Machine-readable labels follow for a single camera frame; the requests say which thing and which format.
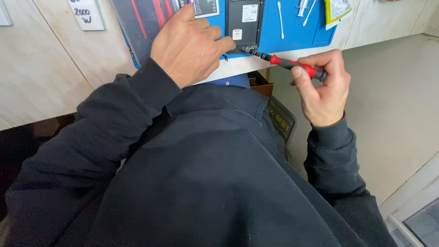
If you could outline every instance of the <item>man's right hand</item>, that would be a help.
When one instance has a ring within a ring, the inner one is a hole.
[[[314,87],[305,69],[293,67],[293,85],[302,99],[302,111],[317,127],[332,125],[343,118],[351,75],[345,71],[342,52],[331,50],[299,58],[300,63],[322,66],[328,73],[322,86]]]
[[[221,28],[205,18],[195,20],[195,9],[186,4],[158,33],[151,58],[180,87],[206,79],[220,65],[220,57],[236,45],[231,37],[220,39]]]

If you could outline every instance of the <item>screwdriver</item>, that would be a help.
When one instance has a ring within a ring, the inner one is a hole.
[[[326,76],[328,75],[328,73],[322,69],[316,69],[313,68],[311,65],[298,63],[285,58],[280,58],[276,55],[272,56],[270,54],[260,53],[257,51],[250,51],[249,53],[258,56],[264,59],[265,61],[269,61],[270,64],[276,64],[289,70],[291,70],[294,66],[302,66],[302,68],[306,70],[306,72],[311,78],[315,78],[321,82],[324,82]]]

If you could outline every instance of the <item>sweater sleeve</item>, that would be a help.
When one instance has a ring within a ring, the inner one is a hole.
[[[24,161],[6,194],[8,244],[49,246],[84,206],[105,191],[129,146],[180,88],[152,59],[116,75],[77,107],[75,123]]]
[[[375,196],[358,173],[356,135],[346,118],[315,127],[308,136],[308,181],[344,218],[367,246],[396,247],[378,210]]]

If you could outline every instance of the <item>smartphone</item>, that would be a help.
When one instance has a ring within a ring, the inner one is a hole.
[[[248,53],[259,48],[265,0],[227,0],[226,36],[236,44],[227,54]]]

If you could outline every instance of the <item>red screwdriver handle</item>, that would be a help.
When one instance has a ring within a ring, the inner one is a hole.
[[[311,78],[315,78],[321,82],[324,82],[327,76],[327,72],[322,69],[316,69],[313,68],[311,65],[301,64],[295,61],[280,58],[276,55],[273,55],[271,57],[270,64],[276,64],[289,70],[291,70],[294,66],[302,66],[302,68],[306,70],[306,72]]]

